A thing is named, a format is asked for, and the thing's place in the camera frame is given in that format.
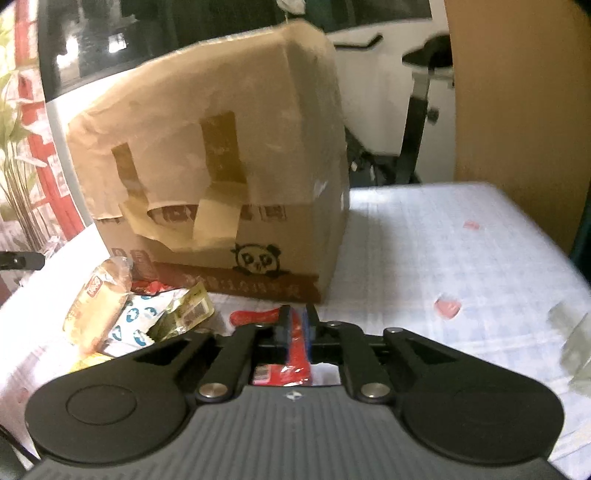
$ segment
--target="yellow snack bag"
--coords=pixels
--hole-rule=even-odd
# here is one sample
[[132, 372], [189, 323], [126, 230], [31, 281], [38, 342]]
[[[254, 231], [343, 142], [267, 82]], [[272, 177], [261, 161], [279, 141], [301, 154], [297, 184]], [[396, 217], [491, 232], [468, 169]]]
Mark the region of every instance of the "yellow snack bag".
[[202, 282], [197, 283], [177, 302], [173, 306], [174, 310], [163, 316], [148, 331], [150, 338], [159, 342], [185, 333], [214, 312], [213, 303]]
[[103, 355], [102, 353], [93, 353], [86, 358], [79, 359], [74, 365], [72, 365], [72, 368], [70, 368], [70, 373], [77, 372], [78, 370], [83, 370], [88, 367], [93, 367], [95, 365], [104, 364], [108, 360], [111, 360], [110, 356]]
[[63, 330], [82, 358], [95, 353], [117, 321], [131, 290], [131, 261], [105, 260], [92, 272], [70, 307]]

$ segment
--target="red snack bag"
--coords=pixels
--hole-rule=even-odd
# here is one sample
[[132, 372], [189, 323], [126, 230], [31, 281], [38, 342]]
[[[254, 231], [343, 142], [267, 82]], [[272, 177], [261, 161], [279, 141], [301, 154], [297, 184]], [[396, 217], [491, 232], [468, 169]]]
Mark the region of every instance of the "red snack bag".
[[[279, 309], [267, 312], [238, 310], [230, 315], [234, 327], [249, 323], [275, 323], [279, 319]], [[311, 385], [310, 362], [306, 354], [306, 339], [300, 314], [290, 308], [290, 350], [285, 365], [259, 365], [252, 378], [253, 385], [270, 387], [293, 387]]]
[[248, 325], [249, 323], [275, 323], [279, 319], [279, 309], [267, 312], [250, 312], [249, 310], [237, 310], [230, 314], [230, 323], [234, 327]]
[[170, 291], [175, 290], [176, 287], [170, 287], [168, 285], [164, 285], [162, 282], [157, 280], [154, 281], [146, 281], [146, 280], [138, 280], [134, 281], [131, 284], [131, 291], [136, 295], [146, 295], [150, 297], [154, 297], [163, 291]]

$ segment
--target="white tablecloth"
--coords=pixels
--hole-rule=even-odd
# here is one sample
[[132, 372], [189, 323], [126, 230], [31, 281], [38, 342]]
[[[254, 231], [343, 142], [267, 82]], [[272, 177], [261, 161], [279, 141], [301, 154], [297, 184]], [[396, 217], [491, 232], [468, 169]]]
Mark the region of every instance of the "white tablecloth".
[[[80, 286], [108, 256], [94, 227], [67, 244], [0, 310], [0, 423], [32, 448], [26, 399], [66, 372], [72, 351], [61, 324]], [[440, 316], [435, 301], [458, 301]], [[227, 321], [268, 301], [212, 294]], [[581, 316], [590, 290], [558, 248], [503, 194], [485, 184], [408, 186], [351, 192], [351, 211], [321, 320], [381, 334], [401, 326], [544, 382], [566, 420], [550, 460], [566, 475], [591, 474], [591, 399], [569, 390], [559, 364], [564, 338], [548, 311], [564, 302]]]

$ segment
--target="torn cardboard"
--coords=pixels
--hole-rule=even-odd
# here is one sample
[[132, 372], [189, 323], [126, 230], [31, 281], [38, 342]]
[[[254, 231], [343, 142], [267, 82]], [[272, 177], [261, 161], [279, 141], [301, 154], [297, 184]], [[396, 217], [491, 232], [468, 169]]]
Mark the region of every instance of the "torn cardboard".
[[333, 54], [302, 21], [197, 44], [72, 120], [87, 205], [134, 280], [320, 300], [349, 207]]

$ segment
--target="snack pile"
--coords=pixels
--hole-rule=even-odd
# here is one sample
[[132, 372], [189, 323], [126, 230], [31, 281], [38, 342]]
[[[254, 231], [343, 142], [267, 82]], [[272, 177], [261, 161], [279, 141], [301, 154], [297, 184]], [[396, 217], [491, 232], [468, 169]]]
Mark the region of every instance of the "snack pile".
[[78, 370], [180, 335], [213, 312], [201, 282], [191, 289], [131, 281], [132, 262], [111, 257], [95, 268], [63, 324], [78, 347]]
[[[78, 347], [72, 371], [101, 364], [195, 328], [214, 313], [203, 283], [174, 289], [158, 281], [131, 281], [132, 261], [112, 257], [95, 268], [72, 304], [63, 330]], [[307, 317], [290, 307], [290, 347], [285, 365], [258, 365], [253, 385], [290, 387], [312, 385], [308, 360]], [[236, 311], [233, 327], [275, 323], [280, 309], [267, 312]]]

